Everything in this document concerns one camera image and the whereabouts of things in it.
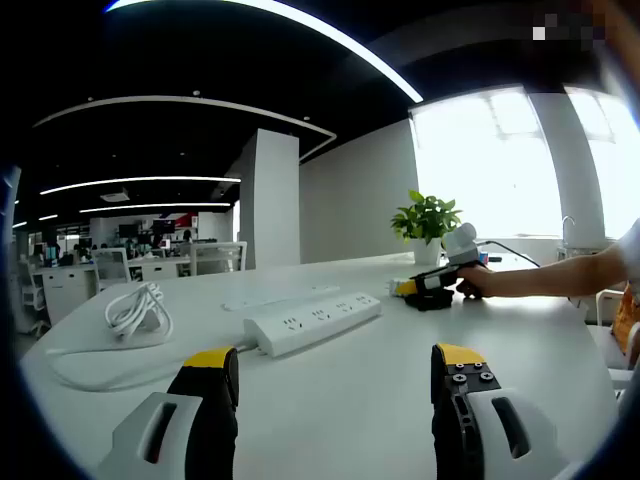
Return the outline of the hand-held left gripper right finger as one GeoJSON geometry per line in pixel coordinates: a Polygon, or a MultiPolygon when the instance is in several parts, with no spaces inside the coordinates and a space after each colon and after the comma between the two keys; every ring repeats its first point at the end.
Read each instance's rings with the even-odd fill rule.
{"type": "Polygon", "coordinates": [[[469,348],[432,347],[430,397],[438,479],[553,479],[569,466],[544,412],[469,348]]]}

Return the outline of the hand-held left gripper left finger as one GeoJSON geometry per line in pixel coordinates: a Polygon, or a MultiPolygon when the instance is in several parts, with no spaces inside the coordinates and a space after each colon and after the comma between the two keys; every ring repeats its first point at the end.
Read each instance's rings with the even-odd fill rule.
{"type": "Polygon", "coordinates": [[[231,479],[238,436],[238,351],[188,358],[113,431],[97,479],[231,479]]]}

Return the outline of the person's right hand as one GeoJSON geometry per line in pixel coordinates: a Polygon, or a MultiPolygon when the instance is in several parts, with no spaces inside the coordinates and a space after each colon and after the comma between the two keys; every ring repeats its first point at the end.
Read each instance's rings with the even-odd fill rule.
{"type": "Polygon", "coordinates": [[[456,290],[465,298],[489,298],[493,295],[494,272],[484,266],[461,267],[456,272],[460,282],[456,290]]]}

